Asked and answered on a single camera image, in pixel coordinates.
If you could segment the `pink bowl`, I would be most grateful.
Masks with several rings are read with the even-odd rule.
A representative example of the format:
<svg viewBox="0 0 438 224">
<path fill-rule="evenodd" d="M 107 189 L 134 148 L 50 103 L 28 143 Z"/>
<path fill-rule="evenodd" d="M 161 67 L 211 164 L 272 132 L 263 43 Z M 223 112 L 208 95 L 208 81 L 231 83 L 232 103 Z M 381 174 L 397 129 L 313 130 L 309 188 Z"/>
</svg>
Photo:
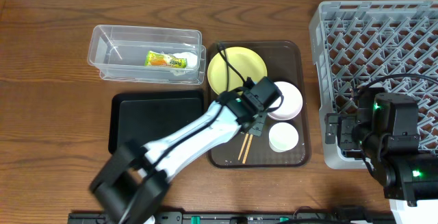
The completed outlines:
<svg viewBox="0 0 438 224">
<path fill-rule="evenodd" d="M 286 121 L 297 116 L 303 106 L 301 92 L 289 82 L 275 82 L 283 95 L 283 102 L 278 109 L 269 112 L 268 116 L 277 121 Z"/>
</svg>

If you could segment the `white napkin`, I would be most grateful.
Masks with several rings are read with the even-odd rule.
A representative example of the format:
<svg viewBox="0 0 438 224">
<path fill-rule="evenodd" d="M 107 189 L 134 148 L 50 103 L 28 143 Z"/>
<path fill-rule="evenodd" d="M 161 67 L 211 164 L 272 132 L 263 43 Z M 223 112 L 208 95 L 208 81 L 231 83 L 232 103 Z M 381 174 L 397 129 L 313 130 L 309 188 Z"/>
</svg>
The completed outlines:
<svg viewBox="0 0 438 224">
<path fill-rule="evenodd" d="M 184 70 L 174 69 L 170 71 L 175 76 L 185 75 L 186 73 L 189 73 L 190 71 L 194 71 L 198 68 L 198 56 L 194 53 L 190 53 L 190 52 L 174 53 L 173 56 L 176 58 L 186 59 L 186 63 L 187 63 Z"/>
</svg>

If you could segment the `green snack wrapper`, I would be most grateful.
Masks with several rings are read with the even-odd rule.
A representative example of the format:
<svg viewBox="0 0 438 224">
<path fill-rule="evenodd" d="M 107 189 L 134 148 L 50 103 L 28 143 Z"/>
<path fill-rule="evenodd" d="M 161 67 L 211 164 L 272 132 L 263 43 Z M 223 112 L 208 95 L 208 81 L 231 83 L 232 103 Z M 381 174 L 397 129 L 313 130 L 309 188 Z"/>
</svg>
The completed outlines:
<svg viewBox="0 0 438 224">
<path fill-rule="evenodd" d="M 172 68 L 185 68 L 188 62 L 185 58 L 177 58 L 172 54 L 157 53 L 149 51 L 144 65 L 145 66 L 163 66 Z"/>
</svg>

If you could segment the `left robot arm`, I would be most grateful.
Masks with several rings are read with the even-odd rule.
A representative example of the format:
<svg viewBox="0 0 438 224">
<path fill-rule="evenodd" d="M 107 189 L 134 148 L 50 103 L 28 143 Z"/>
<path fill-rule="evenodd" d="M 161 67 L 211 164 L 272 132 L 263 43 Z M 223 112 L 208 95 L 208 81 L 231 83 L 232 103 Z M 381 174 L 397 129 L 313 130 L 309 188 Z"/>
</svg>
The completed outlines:
<svg viewBox="0 0 438 224">
<path fill-rule="evenodd" d="M 250 129 L 281 97 L 256 84 L 221 93 L 200 118 L 173 134 L 136 146 L 127 142 L 110 157 L 89 190 L 115 223 L 145 223 L 157 211 L 173 178 L 206 151 Z"/>
</svg>

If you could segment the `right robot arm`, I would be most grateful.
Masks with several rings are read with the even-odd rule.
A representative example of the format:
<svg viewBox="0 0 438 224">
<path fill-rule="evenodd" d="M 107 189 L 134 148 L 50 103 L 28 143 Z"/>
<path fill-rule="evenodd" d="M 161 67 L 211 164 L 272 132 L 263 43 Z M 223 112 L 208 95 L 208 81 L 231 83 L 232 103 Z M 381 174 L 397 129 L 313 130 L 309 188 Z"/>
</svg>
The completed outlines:
<svg viewBox="0 0 438 224">
<path fill-rule="evenodd" d="M 328 113 L 324 141 L 336 152 L 352 149 L 383 187 L 397 223 L 437 222 L 437 156 L 419 149 L 418 105 L 383 87 L 355 94 L 352 114 Z"/>
</svg>

